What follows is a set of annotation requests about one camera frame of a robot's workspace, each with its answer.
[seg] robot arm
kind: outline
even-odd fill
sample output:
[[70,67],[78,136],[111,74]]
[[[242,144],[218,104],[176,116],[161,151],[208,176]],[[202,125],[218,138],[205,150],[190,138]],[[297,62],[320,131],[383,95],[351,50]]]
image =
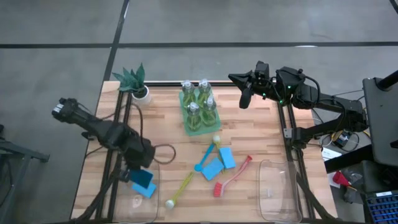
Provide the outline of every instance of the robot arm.
[[[302,69],[283,67],[276,71],[275,77],[269,77],[269,65],[258,61],[255,71],[245,74],[229,74],[229,79],[242,91],[239,107],[246,109],[254,94],[280,103],[282,106],[294,105],[298,109],[320,108],[341,113],[333,120],[311,128],[286,130],[290,143],[304,149],[314,137],[331,134],[342,129],[359,132],[368,128],[366,113],[360,101],[347,100],[320,92],[319,84],[306,76]],[[304,84],[306,79],[313,81],[317,88]]]
[[104,121],[87,113],[79,107],[76,99],[61,98],[52,115],[61,122],[79,125],[96,136],[107,149],[122,152],[128,169],[148,168],[154,159],[155,147],[150,140],[142,138],[126,124]]

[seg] white ball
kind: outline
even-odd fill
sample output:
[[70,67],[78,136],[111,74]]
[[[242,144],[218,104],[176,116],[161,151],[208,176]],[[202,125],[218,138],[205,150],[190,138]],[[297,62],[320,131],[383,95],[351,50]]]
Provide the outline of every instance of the white ball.
[[174,202],[173,202],[173,200],[167,200],[167,201],[166,201],[166,208],[168,208],[168,209],[174,208]]
[[213,136],[213,142],[220,142],[221,138],[219,136]]

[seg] butcher block tabletop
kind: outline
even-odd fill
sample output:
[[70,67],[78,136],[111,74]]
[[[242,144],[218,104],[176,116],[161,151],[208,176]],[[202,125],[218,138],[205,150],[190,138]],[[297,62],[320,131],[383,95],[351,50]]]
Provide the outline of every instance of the butcher block tabletop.
[[[105,117],[114,112],[118,87],[119,82],[104,82],[96,111],[97,117]],[[154,174],[152,182],[157,188],[151,198],[145,198],[132,190],[131,182],[119,182],[114,222],[266,222],[259,206],[259,194],[262,190],[259,187],[264,186],[259,185],[260,163],[287,162],[277,103],[264,101],[260,96],[254,95],[249,108],[242,110],[239,109],[241,92],[238,88],[214,86],[212,91],[221,120],[220,130],[216,133],[188,136],[184,130],[178,98],[181,89],[163,86],[150,87],[149,90],[152,101],[149,105],[141,106],[144,118],[143,136],[150,139],[152,145],[173,145],[177,156],[168,165],[152,162],[149,170]],[[307,128],[314,125],[310,110],[294,108],[294,114],[297,126]],[[289,124],[286,108],[285,116],[286,123]],[[139,113],[133,106],[129,125],[139,131]],[[193,171],[194,165],[200,162],[215,134],[221,138],[221,147],[231,148],[236,167],[225,170],[225,173],[218,174],[211,181],[207,181],[201,173],[194,173],[192,181],[178,198],[175,207],[172,210],[166,208],[165,202],[173,197],[184,178]],[[99,146],[98,142],[91,141],[87,152]],[[311,191],[326,210],[336,217],[320,148],[308,145],[303,153]],[[170,148],[159,147],[155,157],[160,161],[167,161],[172,155]],[[204,165],[217,155],[217,151],[213,150]],[[252,161],[246,169],[229,183],[222,197],[215,198],[213,189],[216,182],[223,183],[232,177],[248,155],[252,157]],[[72,218],[81,215],[98,193],[105,159],[106,149],[100,149],[85,159]],[[108,212],[109,195],[110,190],[105,198],[105,215]],[[308,217],[302,192],[300,198],[303,217]]]

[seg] gray floor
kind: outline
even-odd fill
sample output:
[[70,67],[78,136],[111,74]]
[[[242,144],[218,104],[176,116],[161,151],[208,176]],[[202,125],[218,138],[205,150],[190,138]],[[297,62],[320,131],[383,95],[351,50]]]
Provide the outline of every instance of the gray floor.
[[[111,43],[123,0],[0,2],[0,44]],[[129,3],[121,42],[397,41],[388,0],[139,0]],[[5,137],[49,153],[33,161],[19,194],[16,223],[67,220],[87,141],[51,116],[60,97],[94,111],[110,49],[0,49],[0,123]],[[226,80],[254,69],[302,68],[329,94],[361,89],[361,80],[397,69],[398,47],[119,49],[113,72],[143,62],[147,80]],[[362,93],[346,95],[357,99]],[[335,114],[319,111],[325,121]],[[367,139],[361,136],[361,145]],[[363,221],[333,189],[339,217]]]

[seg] blue block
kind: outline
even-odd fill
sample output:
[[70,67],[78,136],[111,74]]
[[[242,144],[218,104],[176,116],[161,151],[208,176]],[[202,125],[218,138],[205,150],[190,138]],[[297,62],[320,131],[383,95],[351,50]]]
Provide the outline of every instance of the blue block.
[[132,184],[131,188],[133,190],[136,190],[138,193],[142,194],[143,196],[150,198],[152,194],[155,192],[156,185],[154,183],[150,183],[148,188],[145,189],[139,184]]
[[220,155],[226,169],[236,167],[231,148],[221,148]]
[[212,180],[223,169],[223,163],[218,158],[214,158],[206,167],[201,170],[201,173],[206,177],[207,180]]
[[130,170],[130,180],[144,188],[148,188],[153,177],[153,173],[148,170]]

